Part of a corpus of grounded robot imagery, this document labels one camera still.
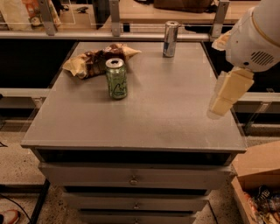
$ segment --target green soda can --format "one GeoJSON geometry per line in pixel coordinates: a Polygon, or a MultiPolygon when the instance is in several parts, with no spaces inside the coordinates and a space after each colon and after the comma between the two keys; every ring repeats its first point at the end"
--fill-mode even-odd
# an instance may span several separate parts
{"type": "Polygon", "coordinates": [[[108,92],[113,99],[127,96],[126,67],[122,59],[113,58],[106,61],[108,92]]]}

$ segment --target concrete floor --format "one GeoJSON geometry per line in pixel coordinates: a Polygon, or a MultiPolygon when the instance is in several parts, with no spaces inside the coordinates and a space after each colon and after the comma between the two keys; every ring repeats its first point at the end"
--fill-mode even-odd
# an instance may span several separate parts
{"type": "MultiPolygon", "coordinates": [[[[22,120],[6,120],[5,125],[0,129],[0,142],[7,147],[0,147],[0,185],[16,184],[40,184],[45,177],[40,173],[37,166],[39,161],[30,150],[23,149],[20,142],[30,122],[22,120]]],[[[254,125],[251,136],[246,137],[248,146],[265,144],[271,141],[280,140],[278,126],[254,125]]],[[[194,224],[239,224],[243,223],[233,197],[233,189],[230,185],[232,175],[226,183],[210,194],[210,201],[204,209],[197,214],[194,224]]],[[[38,194],[7,194],[2,193],[15,200],[31,217],[36,205],[38,194]]],[[[38,224],[80,224],[77,212],[67,206],[61,198],[62,191],[59,187],[51,185],[45,199],[45,203],[38,217],[38,224]]],[[[0,211],[20,208],[14,203],[3,199],[0,195],[0,211]]],[[[28,223],[26,215],[21,211],[19,224],[28,223]]]]}

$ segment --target silver soda can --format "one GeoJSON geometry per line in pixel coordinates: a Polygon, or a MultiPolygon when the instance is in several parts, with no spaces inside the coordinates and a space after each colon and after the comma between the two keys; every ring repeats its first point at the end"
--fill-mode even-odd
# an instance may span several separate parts
{"type": "Polygon", "coordinates": [[[173,57],[176,48],[179,23],[176,21],[167,21],[164,33],[164,56],[173,57]]]}
{"type": "Polygon", "coordinates": [[[113,99],[127,96],[126,67],[122,59],[113,58],[106,61],[108,92],[113,99]]]}

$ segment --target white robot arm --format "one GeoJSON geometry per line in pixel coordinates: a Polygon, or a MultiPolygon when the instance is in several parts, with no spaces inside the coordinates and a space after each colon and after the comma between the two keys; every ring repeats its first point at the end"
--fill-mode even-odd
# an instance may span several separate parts
{"type": "Polygon", "coordinates": [[[279,11],[280,0],[262,0],[224,38],[226,60],[234,68],[217,80],[210,117],[224,116],[253,85],[255,72],[269,70],[280,61],[279,11]]]}
{"type": "Polygon", "coordinates": [[[280,61],[280,1],[262,0],[234,25],[226,59],[236,67],[263,72],[280,61]]]}

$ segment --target crumpled snack bag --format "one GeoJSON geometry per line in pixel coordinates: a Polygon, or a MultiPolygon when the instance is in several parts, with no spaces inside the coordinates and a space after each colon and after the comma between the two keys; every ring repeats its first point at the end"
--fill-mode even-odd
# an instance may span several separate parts
{"type": "Polygon", "coordinates": [[[109,45],[103,50],[84,52],[67,60],[62,66],[70,71],[73,76],[80,79],[94,77],[106,73],[106,60],[120,58],[127,62],[131,57],[141,51],[134,50],[125,44],[109,45]]]}
{"type": "Polygon", "coordinates": [[[227,31],[226,33],[220,35],[213,43],[212,48],[216,49],[218,51],[225,51],[226,50],[226,44],[228,42],[229,36],[231,34],[231,31],[227,31]]]}

